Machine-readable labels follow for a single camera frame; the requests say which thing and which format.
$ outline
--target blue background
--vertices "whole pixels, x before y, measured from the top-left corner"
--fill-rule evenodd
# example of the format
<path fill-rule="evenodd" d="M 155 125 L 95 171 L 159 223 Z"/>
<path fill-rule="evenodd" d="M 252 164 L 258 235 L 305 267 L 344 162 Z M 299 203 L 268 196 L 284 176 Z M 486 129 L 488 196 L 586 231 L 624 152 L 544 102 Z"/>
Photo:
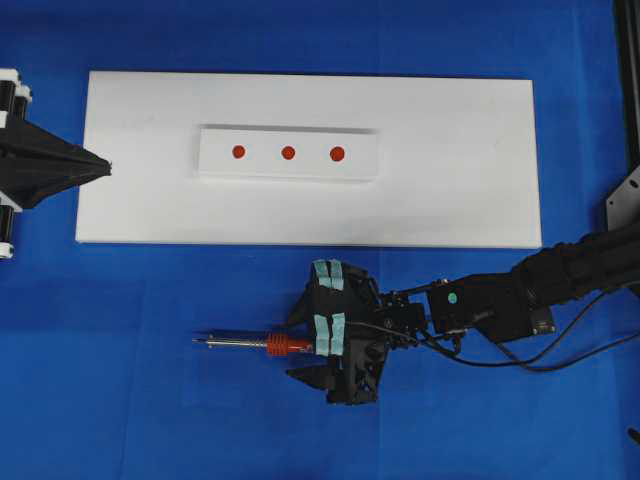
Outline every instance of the blue background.
<path fill-rule="evenodd" d="M 0 64 L 35 91 L 29 119 L 76 143 L 91 69 L 510 77 L 534 81 L 545 245 L 600 228 L 627 169 L 610 1 L 5 0 L 1 21 Z M 316 258 L 390 289 L 506 270 L 530 251 L 79 245 L 76 208 L 73 190 L 20 215 L 17 255 L 1 265 L 0 478 L 589 480 L 640 468 L 625 433 L 640 426 L 640 344 L 546 375 L 394 352 L 379 403 L 349 408 L 288 379 L 288 360 L 189 342 L 278 323 Z M 558 324 L 582 304 L 556 308 Z M 638 307 L 616 294 L 550 360 L 636 329 Z M 500 358 L 476 334 L 465 354 Z"/>

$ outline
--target blue tape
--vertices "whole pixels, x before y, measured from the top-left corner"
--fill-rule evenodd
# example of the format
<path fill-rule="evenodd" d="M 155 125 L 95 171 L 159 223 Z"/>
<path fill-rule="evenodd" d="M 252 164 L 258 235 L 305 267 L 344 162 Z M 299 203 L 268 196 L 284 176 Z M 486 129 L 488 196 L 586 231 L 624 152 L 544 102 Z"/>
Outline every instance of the blue tape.
<path fill-rule="evenodd" d="M 329 326 L 327 319 L 322 315 L 314 315 L 316 324 L 316 355 L 329 356 Z"/>
<path fill-rule="evenodd" d="M 344 289 L 344 278 L 342 278 L 342 263 L 338 260 L 331 261 L 331 286 L 336 290 Z"/>
<path fill-rule="evenodd" d="M 342 355 L 344 348 L 344 313 L 334 313 L 332 318 L 333 323 L 331 324 L 331 330 L 333 336 L 331 337 L 331 355 Z"/>
<path fill-rule="evenodd" d="M 331 278 L 329 277 L 327 262 L 324 260 L 316 260 L 313 262 L 313 267 L 316 269 L 318 283 L 323 287 L 331 288 Z"/>

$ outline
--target robotic arm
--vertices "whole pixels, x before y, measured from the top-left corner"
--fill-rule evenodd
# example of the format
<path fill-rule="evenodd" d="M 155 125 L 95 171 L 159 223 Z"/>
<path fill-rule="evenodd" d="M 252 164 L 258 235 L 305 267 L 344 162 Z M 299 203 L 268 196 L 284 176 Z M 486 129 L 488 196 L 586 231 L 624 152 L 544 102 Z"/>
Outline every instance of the robotic arm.
<path fill-rule="evenodd" d="M 640 223 L 543 249 L 508 273 L 470 275 L 451 282 L 437 280 L 386 294 L 378 291 L 365 270 L 337 260 L 318 260 L 285 323 L 293 337 L 306 340 L 292 340 L 284 333 L 262 340 L 213 333 L 194 341 L 210 347 L 266 347 L 271 355 L 305 352 L 325 357 L 322 364 L 289 370 L 287 374 L 325 390 L 329 403 L 363 404 L 377 400 L 390 350 L 425 346 L 474 365 L 457 355 L 466 332 L 475 328 L 513 360 L 515 357 L 501 344 L 555 332 L 550 306 L 577 300 L 593 290 L 608 293 L 638 281 Z M 422 303 L 412 301 L 419 294 L 427 296 L 430 318 Z M 306 333 L 296 335 L 299 327 Z M 451 342 L 453 348 L 445 348 L 443 341 Z M 475 365 L 530 362 L 516 359 Z"/>

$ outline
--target white strip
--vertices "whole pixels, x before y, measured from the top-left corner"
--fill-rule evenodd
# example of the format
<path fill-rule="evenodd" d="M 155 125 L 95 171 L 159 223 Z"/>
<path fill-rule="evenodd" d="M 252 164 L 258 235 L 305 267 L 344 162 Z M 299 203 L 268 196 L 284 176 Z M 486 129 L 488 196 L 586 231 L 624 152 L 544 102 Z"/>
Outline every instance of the white strip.
<path fill-rule="evenodd" d="M 10 243 L 0 243 L 0 258 L 13 258 L 13 245 Z"/>
<path fill-rule="evenodd" d="M 235 158 L 233 148 L 244 154 Z M 283 149 L 293 154 L 284 157 Z M 331 152 L 342 149 L 334 161 Z M 378 176 L 378 141 L 370 132 L 204 128 L 200 132 L 202 177 L 370 182 Z"/>
<path fill-rule="evenodd" d="M 16 97 L 26 98 L 27 102 L 31 103 L 33 98 L 31 97 L 31 88 L 26 85 L 20 85 L 16 88 Z"/>
<path fill-rule="evenodd" d="M 18 87 L 20 85 L 20 74 L 15 68 L 0 68 L 0 82 L 13 82 Z"/>
<path fill-rule="evenodd" d="M 0 190 L 0 205 L 9 205 L 10 207 L 13 207 L 13 210 L 16 213 L 20 213 L 22 211 L 22 207 L 2 193 L 2 190 Z"/>

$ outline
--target red dot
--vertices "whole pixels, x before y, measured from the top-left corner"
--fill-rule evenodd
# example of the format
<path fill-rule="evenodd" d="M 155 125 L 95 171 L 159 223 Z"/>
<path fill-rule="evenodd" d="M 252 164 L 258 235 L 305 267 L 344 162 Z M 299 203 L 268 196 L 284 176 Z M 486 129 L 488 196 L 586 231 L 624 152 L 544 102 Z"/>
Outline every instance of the red dot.
<path fill-rule="evenodd" d="M 340 162 L 342 161 L 342 159 L 344 159 L 344 148 L 333 147 L 331 149 L 331 152 L 329 152 L 329 155 L 331 155 L 331 160 L 333 160 L 334 162 Z"/>
<path fill-rule="evenodd" d="M 284 157 L 285 160 L 291 160 L 293 157 L 296 156 L 296 149 L 293 148 L 291 145 L 287 145 L 282 149 L 282 156 Z"/>
<path fill-rule="evenodd" d="M 231 152 L 233 153 L 233 156 L 235 158 L 242 158 L 244 157 L 246 150 L 242 145 L 236 145 L 235 147 L 233 147 L 233 150 Z"/>

